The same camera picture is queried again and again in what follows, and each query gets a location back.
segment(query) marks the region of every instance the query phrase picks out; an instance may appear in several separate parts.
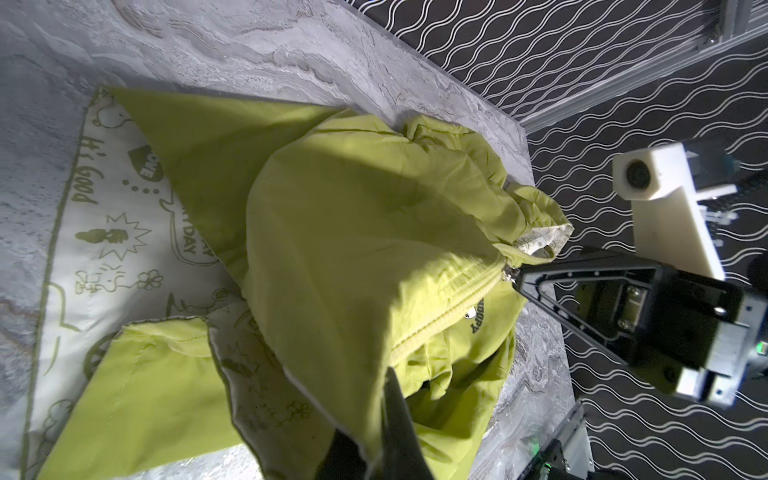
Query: marble table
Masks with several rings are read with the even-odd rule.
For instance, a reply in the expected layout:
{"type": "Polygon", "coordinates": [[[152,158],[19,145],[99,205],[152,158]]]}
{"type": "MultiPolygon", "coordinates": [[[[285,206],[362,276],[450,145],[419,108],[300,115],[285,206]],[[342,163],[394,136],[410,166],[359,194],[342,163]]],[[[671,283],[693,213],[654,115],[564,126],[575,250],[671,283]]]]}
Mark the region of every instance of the marble table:
{"type": "MultiPolygon", "coordinates": [[[[345,105],[393,126],[419,111],[481,132],[512,178],[533,183],[515,121],[341,2],[28,0],[5,2],[0,22],[3,480],[19,473],[51,232],[98,84],[345,105]]],[[[573,401],[560,328],[528,306],[498,410],[526,417],[545,409],[540,417],[551,420],[536,428],[546,433],[573,401]]],[[[200,478],[258,476],[241,446],[138,478],[188,478],[191,469],[200,478]]]]}

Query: black wall with wavy lines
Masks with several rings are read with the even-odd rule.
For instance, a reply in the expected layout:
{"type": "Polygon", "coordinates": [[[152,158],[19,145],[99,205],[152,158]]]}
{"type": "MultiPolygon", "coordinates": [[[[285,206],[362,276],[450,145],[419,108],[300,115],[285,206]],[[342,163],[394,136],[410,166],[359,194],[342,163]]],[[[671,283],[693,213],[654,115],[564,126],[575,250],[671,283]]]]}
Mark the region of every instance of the black wall with wavy lines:
{"type": "MultiPolygon", "coordinates": [[[[633,250],[630,205],[611,189],[613,153],[707,136],[725,140],[741,176],[768,166],[768,36],[528,135],[538,187],[576,227],[563,256],[585,245],[633,250]]],[[[768,191],[735,210],[718,253],[727,279],[745,283],[768,250],[768,191]]],[[[643,480],[768,478],[768,382],[745,383],[719,411],[658,394],[576,336],[566,348],[599,465],[643,480]]]]}
{"type": "Polygon", "coordinates": [[[703,35],[720,0],[346,0],[513,118],[703,35]]]}

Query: gray marble tabletop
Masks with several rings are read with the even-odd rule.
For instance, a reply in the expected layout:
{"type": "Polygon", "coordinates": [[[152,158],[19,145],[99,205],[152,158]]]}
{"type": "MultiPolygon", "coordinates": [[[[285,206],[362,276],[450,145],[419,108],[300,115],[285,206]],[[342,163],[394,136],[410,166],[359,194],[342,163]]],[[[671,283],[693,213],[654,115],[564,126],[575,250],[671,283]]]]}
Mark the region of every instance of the gray marble tabletop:
{"type": "MultiPolygon", "coordinates": [[[[18,477],[51,232],[98,84],[345,105],[393,126],[423,112],[482,133],[516,181],[533,182],[516,122],[333,0],[28,0],[0,8],[2,479],[18,477]]],[[[554,428],[573,404],[563,342],[556,324],[526,312],[500,405],[514,405],[523,390],[546,392],[557,400],[554,428]]],[[[186,478],[190,468],[206,478],[257,475],[236,447],[140,477],[186,478]]]]}

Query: yellow-green fabric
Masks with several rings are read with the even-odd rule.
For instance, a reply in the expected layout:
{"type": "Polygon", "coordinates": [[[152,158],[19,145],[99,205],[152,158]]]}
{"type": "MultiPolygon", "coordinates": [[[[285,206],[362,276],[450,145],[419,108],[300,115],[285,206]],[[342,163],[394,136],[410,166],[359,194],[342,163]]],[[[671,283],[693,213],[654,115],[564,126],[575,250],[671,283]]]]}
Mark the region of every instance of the yellow-green fabric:
{"type": "Polygon", "coordinates": [[[126,326],[38,480],[102,480],[242,443],[202,319],[126,326]]]}
{"type": "Polygon", "coordinates": [[[375,463],[395,366],[436,478],[465,478],[523,303],[498,285],[502,267],[550,260],[516,242],[568,224],[556,204],[530,187],[503,190],[482,136],[434,118],[398,133],[350,110],[113,93],[290,380],[375,463]],[[484,297],[474,334],[464,314],[484,297]]]}

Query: marble surface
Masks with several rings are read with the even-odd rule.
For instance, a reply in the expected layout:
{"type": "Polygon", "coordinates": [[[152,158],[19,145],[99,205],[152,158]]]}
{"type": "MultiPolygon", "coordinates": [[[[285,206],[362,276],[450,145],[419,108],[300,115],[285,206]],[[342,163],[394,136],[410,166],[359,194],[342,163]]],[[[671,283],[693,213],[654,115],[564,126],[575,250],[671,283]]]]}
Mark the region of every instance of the marble surface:
{"type": "MultiPolygon", "coordinates": [[[[333,0],[27,0],[0,8],[0,478],[18,477],[48,246],[96,85],[346,105],[393,126],[420,111],[481,132],[514,179],[533,183],[516,122],[333,0]]],[[[552,332],[532,347],[541,361],[516,382],[541,379],[541,368],[556,373],[552,358],[564,364],[552,332]]],[[[570,386],[558,388],[554,395],[572,404],[570,386]]],[[[239,448],[142,478],[174,478],[182,464],[206,478],[254,477],[239,448]]]]}

